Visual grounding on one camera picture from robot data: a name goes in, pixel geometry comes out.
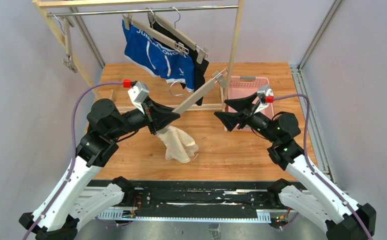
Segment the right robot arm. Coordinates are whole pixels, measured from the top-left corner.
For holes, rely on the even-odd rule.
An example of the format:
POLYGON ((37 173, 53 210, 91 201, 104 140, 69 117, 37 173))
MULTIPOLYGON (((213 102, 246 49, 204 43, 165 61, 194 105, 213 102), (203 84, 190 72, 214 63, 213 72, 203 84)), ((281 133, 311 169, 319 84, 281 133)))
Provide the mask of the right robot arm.
POLYGON ((375 234, 376 210, 342 191, 311 161, 307 147, 295 141, 306 129, 300 129, 293 113, 281 111, 273 117, 262 113, 274 101, 275 97, 262 93, 227 99, 225 103, 233 112, 217 111, 215 116, 228 131, 249 126, 268 140, 271 146, 267 152, 272 162, 307 190, 303 193, 281 178, 268 189, 273 205, 293 209, 318 226, 329 240, 371 240, 375 234))

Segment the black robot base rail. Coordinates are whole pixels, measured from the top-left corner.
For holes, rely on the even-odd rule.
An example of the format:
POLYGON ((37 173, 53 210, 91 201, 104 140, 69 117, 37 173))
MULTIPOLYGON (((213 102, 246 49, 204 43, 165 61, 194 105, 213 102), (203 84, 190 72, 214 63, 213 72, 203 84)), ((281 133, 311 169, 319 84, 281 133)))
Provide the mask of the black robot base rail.
POLYGON ((269 224, 284 230, 298 214, 272 202, 270 181, 133 180, 129 199, 95 220, 107 227, 132 222, 269 224))

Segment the beige underwear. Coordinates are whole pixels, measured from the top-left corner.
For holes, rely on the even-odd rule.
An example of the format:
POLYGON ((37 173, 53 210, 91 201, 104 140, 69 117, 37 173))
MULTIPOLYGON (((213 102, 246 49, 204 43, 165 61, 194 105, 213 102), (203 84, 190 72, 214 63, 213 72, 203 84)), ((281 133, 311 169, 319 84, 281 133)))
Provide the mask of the beige underwear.
POLYGON ((159 130, 156 136, 166 147, 166 160, 177 160, 181 163, 188 163, 191 157, 194 157, 199 150, 199 146, 189 134, 172 125, 168 125, 159 130))

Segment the beige clip hanger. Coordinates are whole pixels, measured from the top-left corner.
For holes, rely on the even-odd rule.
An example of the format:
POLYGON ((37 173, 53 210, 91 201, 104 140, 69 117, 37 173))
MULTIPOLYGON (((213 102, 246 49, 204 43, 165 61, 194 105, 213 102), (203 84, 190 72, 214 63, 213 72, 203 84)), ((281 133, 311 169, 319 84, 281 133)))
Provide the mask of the beige clip hanger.
POLYGON ((215 87, 225 88, 228 83, 226 81, 226 75, 228 70, 225 68, 220 72, 216 71, 213 74, 213 78, 208 80, 203 86, 201 86, 197 91, 191 94, 186 98, 180 105, 174 108, 173 113, 182 114, 186 111, 217 111, 222 109, 222 103, 213 103, 209 105, 202 104, 200 106, 196 105, 196 102, 203 98, 215 87))

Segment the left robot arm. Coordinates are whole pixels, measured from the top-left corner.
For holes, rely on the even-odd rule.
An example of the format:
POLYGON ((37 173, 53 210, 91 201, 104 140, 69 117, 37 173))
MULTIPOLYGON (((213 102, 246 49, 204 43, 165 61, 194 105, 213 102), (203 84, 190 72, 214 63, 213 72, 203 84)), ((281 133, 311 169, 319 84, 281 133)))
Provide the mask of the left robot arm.
POLYGON ((124 177, 115 178, 104 190, 81 203, 77 200, 93 177, 117 151, 120 137, 148 127, 152 134, 177 120, 173 108, 146 98, 140 108, 120 113, 114 102, 97 100, 87 115, 88 131, 75 148, 64 175, 48 198, 19 223, 38 240, 73 240, 94 217, 121 202, 131 202, 134 185, 124 177))

